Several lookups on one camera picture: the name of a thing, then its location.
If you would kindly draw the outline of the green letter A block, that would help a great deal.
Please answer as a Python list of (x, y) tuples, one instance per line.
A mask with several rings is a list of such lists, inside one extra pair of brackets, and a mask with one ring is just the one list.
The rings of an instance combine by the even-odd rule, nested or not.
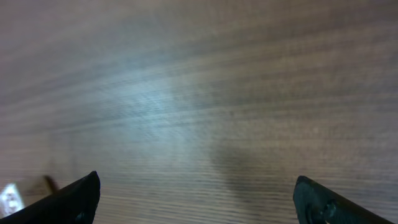
[(47, 175), (7, 184), (1, 189), (1, 218), (12, 215), (54, 194), (58, 189), (53, 178)]

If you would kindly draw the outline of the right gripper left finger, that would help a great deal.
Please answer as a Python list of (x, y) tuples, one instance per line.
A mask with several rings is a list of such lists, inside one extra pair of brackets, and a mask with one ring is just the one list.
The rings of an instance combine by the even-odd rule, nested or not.
[(1, 224), (92, 224), (100, 200), (94, 170), (54, 194), (1, 219)]

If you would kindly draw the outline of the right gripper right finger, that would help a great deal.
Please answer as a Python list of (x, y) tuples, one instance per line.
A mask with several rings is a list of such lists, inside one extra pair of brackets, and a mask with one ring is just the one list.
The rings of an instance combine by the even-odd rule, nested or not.
[(304, 175), (293, 201), (300, 224), (393, 224)]

